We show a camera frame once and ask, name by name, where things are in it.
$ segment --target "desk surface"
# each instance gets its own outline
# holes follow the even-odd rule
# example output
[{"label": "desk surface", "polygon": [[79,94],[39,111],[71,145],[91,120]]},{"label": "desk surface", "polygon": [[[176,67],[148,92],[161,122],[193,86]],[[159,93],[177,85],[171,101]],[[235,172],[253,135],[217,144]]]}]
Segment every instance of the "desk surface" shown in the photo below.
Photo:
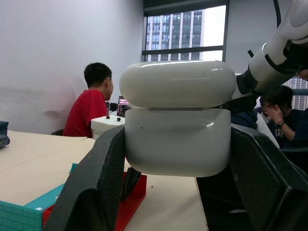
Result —
[{"label": "desk surface", "polygon": [[[94,144],[85,138],[21,132],[9,136],[5,155],[0,151],[0,200],[18,205],[63,184],[71,164],[79,163]],[[147,195],[125,230],[206,231],[195,179],[149,175]]]}]

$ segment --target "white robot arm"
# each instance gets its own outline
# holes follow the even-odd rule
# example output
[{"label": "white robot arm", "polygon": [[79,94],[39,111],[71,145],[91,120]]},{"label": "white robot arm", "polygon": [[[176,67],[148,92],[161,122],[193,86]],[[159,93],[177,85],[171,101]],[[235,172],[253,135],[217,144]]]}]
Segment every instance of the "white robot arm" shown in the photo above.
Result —
[{"label": "white robot arm", "polygon": [[285,19],[239,76],[223,62],[150,62],[120,79],[127,160],[142,173],[209,177],[229,162],[231,113],[253,109],[258,95],[308,67],[308,0]]}]

